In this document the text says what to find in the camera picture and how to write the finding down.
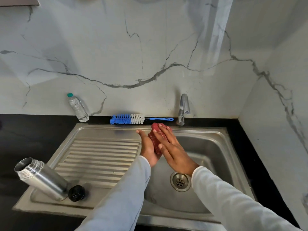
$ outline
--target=white bristle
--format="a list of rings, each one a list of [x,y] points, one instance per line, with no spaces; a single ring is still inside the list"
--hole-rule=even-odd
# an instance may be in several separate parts
[[[144,116],[142,114],[130,114],[132,124],[143,124]]]

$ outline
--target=blue brush handle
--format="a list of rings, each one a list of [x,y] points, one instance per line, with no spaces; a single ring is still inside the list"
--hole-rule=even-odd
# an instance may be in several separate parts
[[[150,118],[150,120],[165,120],[165,121],[173,121],[173,118]]]

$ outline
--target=clear plastic bottle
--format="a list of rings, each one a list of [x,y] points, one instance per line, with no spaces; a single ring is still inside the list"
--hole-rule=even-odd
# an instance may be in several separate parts
[[[73,93],[68,93],[67,97],[68,103],[74,110],[78,120],[80,122],[86,122],[87,120],[89,120],[89,115],[87,114],[80,100],[76,96],[74,96]]]

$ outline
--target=person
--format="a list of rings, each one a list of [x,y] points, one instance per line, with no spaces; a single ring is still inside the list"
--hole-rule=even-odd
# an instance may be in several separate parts
[[[184,151],[171,128],[159,125],[167,140],[154,131],[159,148],[170,167],[192,178],[192,188],[204,206],[227,231],[300,230],[249,196],[195,163]],[[160,159],[150,138],[142,131],[141,154],[76,231],[134,230],[151,175]]]

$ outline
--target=sink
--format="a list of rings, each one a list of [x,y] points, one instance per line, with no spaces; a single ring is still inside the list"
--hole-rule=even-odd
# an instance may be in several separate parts
[[[255,199],[225,129],[172,127],[188,155],[222,180]],[[54,201],[29,187],[15,210],[85,217],[125,174],[140,154],[137,129],[150,126],[77,124],[47,165],[71,185],[81,184],[86,200]],[[199,200],[188,175],[174,172],[164,156],[151,169],[139,224],[189,230],[225,230]]]

